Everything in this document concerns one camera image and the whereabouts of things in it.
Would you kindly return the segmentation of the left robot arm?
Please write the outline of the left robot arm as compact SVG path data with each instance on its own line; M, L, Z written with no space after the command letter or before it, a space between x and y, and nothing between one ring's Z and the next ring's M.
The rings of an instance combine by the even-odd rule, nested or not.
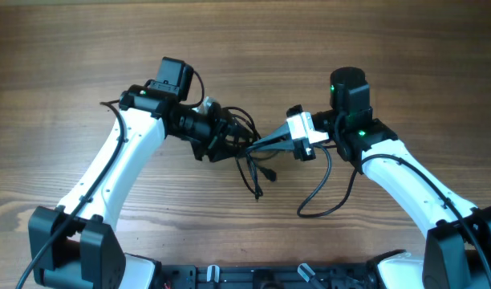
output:
M238 121L229 107L201 97L187 103L197 71L165 57L154 79L133 85L107 102L112 132L79 183L56 207L35 209L28 222L28 278L49 288L161 288L160 262L127 254L116 225L142 168L168 136L187 141L196 159L239 157L257 140L251 120Z

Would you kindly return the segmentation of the black USB cable blue plug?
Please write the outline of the black USB cable blue plug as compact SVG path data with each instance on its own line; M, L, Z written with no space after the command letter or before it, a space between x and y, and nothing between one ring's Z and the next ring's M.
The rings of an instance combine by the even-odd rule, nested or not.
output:
M254 123L253 117L244 109L236 107L236 106L228 106L224 107L224 110L230 110L232 113L236 113L240 116L248 116L252 119L252 122L256 128L256 125ZM261 135L258 132L258 139L261 139ZM261 161L268 161L269 159L272 159L278 155L278 152L274 152L270 154L268 157L254 157L251 155L251 153L247 153L245 149L242 150L242 153L240 153L237 157L235 157L235 161L237 164L238 171L241 175L241 179L244 181L244 184L246 188L254 195L254 198L256 201L259 200L260 197L263 196L263 190L262 187L259 184L258 181L258 173L261 173L265 179L268 181L274 182L277 180L277 174L275 171L272 169L269 169L265 166L260 165ZM241 166L241 160L244 160L247 171L250 174L250 179L252 181L252 185L248 182L248 179L246 178L244 169Z

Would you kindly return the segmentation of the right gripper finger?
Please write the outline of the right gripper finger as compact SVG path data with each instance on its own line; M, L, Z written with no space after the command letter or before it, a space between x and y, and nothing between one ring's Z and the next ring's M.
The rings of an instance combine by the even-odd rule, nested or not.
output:
M289 125L287 122L283 123L279 128L274 130L270 135L265 136L255 142L256 145L268 145L281 139L286 139L290 134Z
M284 140L284 141L279 141L279 142L274 142L274 143L269 143L267 144L266 142L264 143L258 143L258 144L253 144L251 145L246 152L251 153L251 152L260 152L260 151L293 151L294 150L294 143L291 140Z

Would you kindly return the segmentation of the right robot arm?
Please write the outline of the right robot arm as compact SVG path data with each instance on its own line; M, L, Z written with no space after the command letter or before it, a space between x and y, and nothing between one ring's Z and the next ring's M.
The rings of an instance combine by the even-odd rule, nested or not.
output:
M377 183L425 238L415 257L394 250L367 263L367 288L491 288L491 206L480 208L454 193L411 155L404 142L373 116L363 70L341 67L330 76L330 109L300 106L249 152L291 151L301 161L332 142L355 173Z

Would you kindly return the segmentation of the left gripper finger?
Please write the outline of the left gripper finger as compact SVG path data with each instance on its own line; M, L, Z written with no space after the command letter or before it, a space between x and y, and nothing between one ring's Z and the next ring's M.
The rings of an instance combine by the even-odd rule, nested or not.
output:
M245 147L245 142L239 140L226 140L214 137L207 149L210 162L218 162L228 158L237 157Z
M251 145L258 139L252 119L225 110L225 143L227 145Z

